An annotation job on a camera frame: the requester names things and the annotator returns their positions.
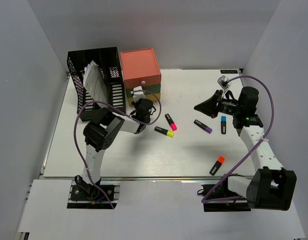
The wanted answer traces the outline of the yellow bottom drawer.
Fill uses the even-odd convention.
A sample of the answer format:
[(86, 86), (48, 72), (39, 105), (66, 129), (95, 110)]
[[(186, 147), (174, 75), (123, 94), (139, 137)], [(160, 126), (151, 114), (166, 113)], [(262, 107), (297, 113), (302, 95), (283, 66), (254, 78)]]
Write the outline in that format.
[[(146, 93), (145, 93), (145, 97), (146, 97), (146, 99), (149, 99), (149, 100), (151, 100), (151, 101), (153, 101), (153, 102), (157, 102), (158, 100), (160, 100), (161, 94), (160, 94), (160, 93), (150, 94), (150, 93), (147, 93), (147, 92), (146, 92)], [(127, 100), (128, 100), (129, 106), (131, 106), (131, 105), (132, 105), (132, 102), (133, 102), (133, 97), (132, 97), (131, 94), (128, 94), (128, 95), (127, 95)]]

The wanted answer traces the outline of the purple black highlighter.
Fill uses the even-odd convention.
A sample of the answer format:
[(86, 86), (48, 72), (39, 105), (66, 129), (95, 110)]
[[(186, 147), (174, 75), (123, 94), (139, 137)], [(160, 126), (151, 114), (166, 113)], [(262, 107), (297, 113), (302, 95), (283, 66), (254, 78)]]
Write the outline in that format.
[(201, 128), (202, 130), (204, 130), (205, 132), (211, 134), (212, 133), (212, 128), (208, 127), (207, 125), (205, 125), (204, 123), (200, 122), (199, 120), (195, 120), (194, 124), (196, 126), (198, 126), (199, 128)]

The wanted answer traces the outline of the green drawer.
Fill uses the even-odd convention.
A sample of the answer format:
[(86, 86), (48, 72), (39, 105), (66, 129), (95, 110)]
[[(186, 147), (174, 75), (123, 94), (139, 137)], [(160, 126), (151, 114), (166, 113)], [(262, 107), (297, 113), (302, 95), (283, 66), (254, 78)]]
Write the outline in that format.
[[(159, 94), (161, 92), (161, 84), (154, 84), (154, 85), (142, 85), (143, 90), (148, 90), (154, 94)], [(126, 95), (128, 98), (132, 97), (131, 91), (133, 88), (126, 89)]]

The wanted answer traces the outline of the coral top drawer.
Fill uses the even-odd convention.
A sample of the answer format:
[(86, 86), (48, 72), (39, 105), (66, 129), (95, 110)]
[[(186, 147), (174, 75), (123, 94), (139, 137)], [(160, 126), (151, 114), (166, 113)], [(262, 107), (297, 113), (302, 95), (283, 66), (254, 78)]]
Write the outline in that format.
[(161, 75), (150, 75), (144, 77), (124, 78), (124, 84), (127, 89), (133, 89), (138, 86), (151, 86), (161, 84)]

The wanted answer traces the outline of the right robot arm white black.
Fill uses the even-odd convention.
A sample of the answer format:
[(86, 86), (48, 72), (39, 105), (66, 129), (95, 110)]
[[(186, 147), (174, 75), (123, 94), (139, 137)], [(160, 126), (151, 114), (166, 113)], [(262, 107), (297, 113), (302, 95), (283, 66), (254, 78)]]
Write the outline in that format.
[(218, 113), (231, 115), (238, 136), (248, 149), (255, 169), (252, 179), (234, 173), (225, 174), (203, 198), (209, 203), (213, 192), (225, 200), (246, 199), (250, 208), (286, 211), (289, 209), (295, 185), (296, 174), (286, 170), (275, 157), (266, 139), (263, 124), (256, 112), (258, 90), (243, 87), (238, 99), (223, 98), (223, 91), (217, 90), (208, 100), (194, 109), (211, 118)]

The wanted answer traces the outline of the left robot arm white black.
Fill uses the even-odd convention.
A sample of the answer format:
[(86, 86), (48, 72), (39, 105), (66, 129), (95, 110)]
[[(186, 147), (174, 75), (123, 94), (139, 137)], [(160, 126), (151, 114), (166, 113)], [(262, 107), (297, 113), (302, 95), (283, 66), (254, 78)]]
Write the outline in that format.
[(90, 200), (100, 195), (100, 169), (105, 150), (113, 143), (119, 132), (139, 134), (150, 122), (152, 111), (156, 111), (149, 99), (133, 103), (131, 117), (119, 116), (108, 108), (101, 108), (85, 126), (83, 135), (86, 143), (85, 167), (82, 175), (75, 177), (75, 183), (82, 194)]

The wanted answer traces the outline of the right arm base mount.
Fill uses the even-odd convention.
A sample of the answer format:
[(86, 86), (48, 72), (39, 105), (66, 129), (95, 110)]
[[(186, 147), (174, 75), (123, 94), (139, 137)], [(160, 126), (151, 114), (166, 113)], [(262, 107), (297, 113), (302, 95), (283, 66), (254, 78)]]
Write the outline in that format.
[[(211, 193), (207, 200), (233, 198), (238, 196), (238, 194), (229, 191), (226, 187), (227, 182), (225, 181)], [(205, 213), (250, 212), (251, 208), (245, 198), (239, 198), (223, 201), (214, 200), (209, 203), (204, 203), (203, 210)]]

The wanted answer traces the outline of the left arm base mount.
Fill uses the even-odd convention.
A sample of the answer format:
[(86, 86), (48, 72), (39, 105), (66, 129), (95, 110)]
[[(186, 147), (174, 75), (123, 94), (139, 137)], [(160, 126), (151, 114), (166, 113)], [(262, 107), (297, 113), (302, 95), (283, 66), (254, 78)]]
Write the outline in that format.
[(106, 196), (98, 188), (85, 182), (80, 175), (77, 175), (71, 184), (67, 208), (113, 210), (119, 199), (120, 186), (117, 184), (100, 185), (100, 180), (96, 182), (96, 185), (106, 193), (113, 207), (108, 202)]

